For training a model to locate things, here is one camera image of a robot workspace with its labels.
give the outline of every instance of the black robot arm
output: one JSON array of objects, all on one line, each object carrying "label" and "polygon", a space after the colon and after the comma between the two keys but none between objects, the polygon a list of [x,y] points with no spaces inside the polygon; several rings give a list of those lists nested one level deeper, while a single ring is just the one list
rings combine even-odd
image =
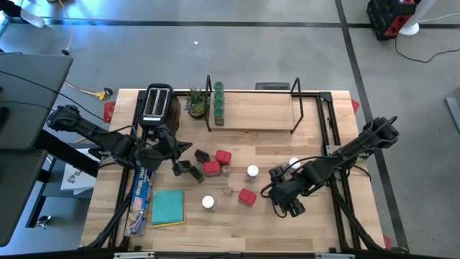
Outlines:
[{"label": "black robot arm", "polygon": [[262,189],[262,195],[268,188],[268,196],[275,206],[279,206],[283,213],[290,212],[292,217],[296,217],[303,212],[305,208],[297,199],[300,194],[309,196],[314,191],[324,186],[334,175],[336,169],[350,169],[359,155],[371,155],[376,149],[389,148],[397,141],[399,133],[392,126],[397,119],[393,117],[390,120],[384,117],[376,118],[366,124],[359,136],[347,145],[341,147],[329,157],[317,158],[309,161],[294,170],[289,177],[285,173],[289,168],[276,167],[270,170],[272,183]]},{"label": "black robot arm", "polygon": [[109,132],[82,118],[77,107],[71,105],[58,106],[48,117],[47,125],[56,131],[82,135],[99,146],[90,150],[92,155],[101,158],[102,153],[108,152],[118,164],[129,168],[142,166],[155,171],[162,161],[171,159],[176,176],[184,171],[182,165],[177,163],[180,155],[192,146],[192,143],[177,141],[166,125],[161,125],[154,129],[158,143],[146,148],[145,142],[136,136]]}]

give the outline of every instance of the gray concrete floor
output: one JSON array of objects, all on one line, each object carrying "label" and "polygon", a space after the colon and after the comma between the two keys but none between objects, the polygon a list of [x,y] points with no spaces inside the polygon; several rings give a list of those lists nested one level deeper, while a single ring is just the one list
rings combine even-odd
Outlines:
[{"label": "gray concrete floor", "polygon": [[[367,0],[342,2],[348,23],[368,22]],[[334,0],[131,0],[129,4],[122,0],[75,0],[66,5],[74,19],[339,22]],[[25,0],[22,6],[43,17],[65,18],[59,4],[45,0]],[[440,0],[424,19],[453,12],[460,12],[460,2]],[[460,24],[460,16],[430,23]],[[304,89],[347,90],[360,101],[340,28],[76,25],[73,29],[70,52],[74,64],[68,80],[81,88],[144,88],[153,82],[169,83],[174,88],[203,87],[209,74],[229,88],[253,89],[258,81],[293,82],[298,76]],[[439,56],[429,64],[414,63],[394,51],[394,41],[376,41],[370,29],[350,29],[350,34],[372,114],[399,116],[395,126],[400,140],[384,154],[410,250],[456,258],[460,255],[460,203],[455,199],[460,182],[456,162],[460,136],[443,99],[460,97],[460,53]],[[59,55],[69,36],[67,25],[37,29],[10,24],[0,38],[0,48]],[[413,37],[398,40],[401,52],[419,59],[459,46],[458,29],[422,29]],[[66,86],[62,92],[102,115],[101,102]],[[57,101],[66,103],[61,98]],[[361,109],[356,118],[362,127],[365,120]],[[94,122],[107,127],[96,119]],[[71,133],[56,135],[67,142],[80,138]],[[382,230],[394,239],[375,161],[370,159],[368,166]],[[47,230],[25,230],[18,224],[13,240],[0,248],[0,254],[18,253],[19,247],[21,252],[77,247],[87,205],[85,209],[79,201],[69,201],[47,201],[53,212],[60,212],[61,204],[79,209],[65,209],[63,220]],[[38,235],[33,233],[46,234],[47,239],[25,241]]]}]

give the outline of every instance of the wooden table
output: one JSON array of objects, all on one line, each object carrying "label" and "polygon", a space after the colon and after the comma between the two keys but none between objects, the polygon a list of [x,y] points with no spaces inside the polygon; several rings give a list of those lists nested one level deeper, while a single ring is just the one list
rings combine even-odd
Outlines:
[{"label": "wooden table", "polygon": [[[119,91],[110,130],[132,123],[137,92],[138,89]],[[344,145],[353,140],[359,131],[349,92],[332,91],[332,96],[340,138]],[[179,99],[184,105],[185,97]],[[293,98],[295,120],[300,116],[298,105],[298,98]],[[268,170],[271,167],[286,163],[291,157],[303,158],[321,154],[321,131],[315,100],[304,98],[303,109],[303,121],[292,135],[286,131],[208,132],[203,119],[195,120],[187,112],[181,112],[176,137],[178,140],[192,142],[193,146],[185,151],[180,159],[190,160],[192,164],[198,165],[193,155],[196,149],[205,150],[211,159],[218,149],[227,150],[233,154],[231,175],[207,178],[202,184],[198,184],[190,174],[174,176],[171,162],[165,161],[156,172],[153,188],[183,189],[187,222],[160,228],[153,228],[148,224],[145,236],[132,237],[130,247],[141,245],[143,250],[154,251],[274,253],[327,252],[329,247],[339,248],[329,188],[323,187],[309,197],[299,196],[306,213],[296,218],[278,218],[273,212],[270,200],[262,198],[259,194],[261,188],[270,182]],[[255,183],[247,183],[244,180],[245,173],[247,167],[253,164],[259,167],[259,176]],[[93,241],[114,213],[121,170],[121,166],[111,165],[99,171],[81,245]],[[130,172],[126,189],[131,186],[132,174],[133,171]],[[226,184],[233,187],[233,196],[223,195],[222,188]],[[376,243],[383,246],[382,230],[369,178],[361,171],[352,170],[349,184],[356,217]],[[237,201],[242,188],[257,194],[252,208]],[[212,195],[216,200],[214,213],[202,209],[201,199],[205,195]],[[126,215],[119,224],[117,243],[122,239],[125,219]],[[347,241],[352,244],[349,224],[345,217],[344,226]]]}]

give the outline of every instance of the red cube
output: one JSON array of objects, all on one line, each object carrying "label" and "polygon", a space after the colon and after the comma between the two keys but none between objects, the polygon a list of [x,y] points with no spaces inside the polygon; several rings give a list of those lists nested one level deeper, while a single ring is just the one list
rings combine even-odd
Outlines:
[{"label": "red cube", "polygon": [[217,153],[216,153],[216,160],[217,160],[221,165],[228,165],[228,164],[230,164],[231,153],[230,153],[230,152],[223,151],[223,150],[217,150]]},{"label": "red cube", "polygon": [[238,200],[246,206],[252,206],[256,201],[257,195],[246,188],[243,188],[238,195]]},{"label": "red cube", "polygon": [[211,176],[220,176],[221,175],[221,165],[218,161],[205,162],[204,163],[204,173],[207,177]]}]

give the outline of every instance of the white bottle cap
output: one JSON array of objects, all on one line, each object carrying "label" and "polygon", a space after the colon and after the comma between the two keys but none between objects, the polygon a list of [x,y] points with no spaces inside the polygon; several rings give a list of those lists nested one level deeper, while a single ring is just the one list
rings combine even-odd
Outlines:
[{"label": "white bottle cap", "polygon": [[259,173],[259,169],[257,166],[255,165],[250,165],[248,168],[247,168],[247,174],[249,176],[252,176],[252,177],[255,177],[257,176],[257,174]]},{"label": "white bottle cap", "polygon": [[214,206],[214,198],[211,196],[204,196],[201,203],[203,204],[203,207],[210,209]]},{"label": "white bottle cap", "polygon": [[[289,165],[292,165],[293,163],[295,163],[295,162],[297,162],[297,161],[299,161],[298,158],[291,158],[291,159],[289,160]],[[293,169],[297,169],[297,168],[299,168],[299,167],[300,167],[300,162],[299,162],[299,163],[295,163],[293,166],[291,166],[291,168],[293,168]]]}]

